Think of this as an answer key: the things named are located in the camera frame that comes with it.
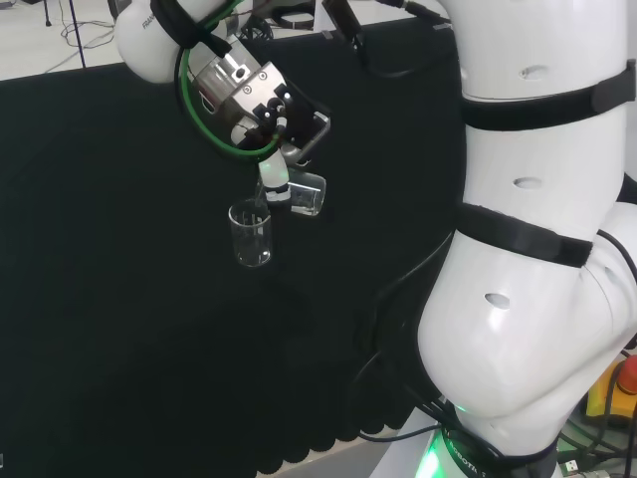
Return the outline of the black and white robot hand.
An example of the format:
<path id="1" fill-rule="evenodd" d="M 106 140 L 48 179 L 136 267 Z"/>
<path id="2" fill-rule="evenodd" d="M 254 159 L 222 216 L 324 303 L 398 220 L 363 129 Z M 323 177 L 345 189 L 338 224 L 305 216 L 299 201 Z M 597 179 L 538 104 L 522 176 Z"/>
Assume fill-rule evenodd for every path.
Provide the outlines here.
<path id="1" fill-rule="evenodd" d="M 310 161 L 310 151 L 330 128 L 328 112 L 290 82 L 281 82 L 272 96 L 256 107 L 256 116 L 242 117 L 231 133 L 233 144 L 256 150 L 271 144 L 256 160 L 257 201 L 269 206 L 292 202 L 291 170 Z"/>

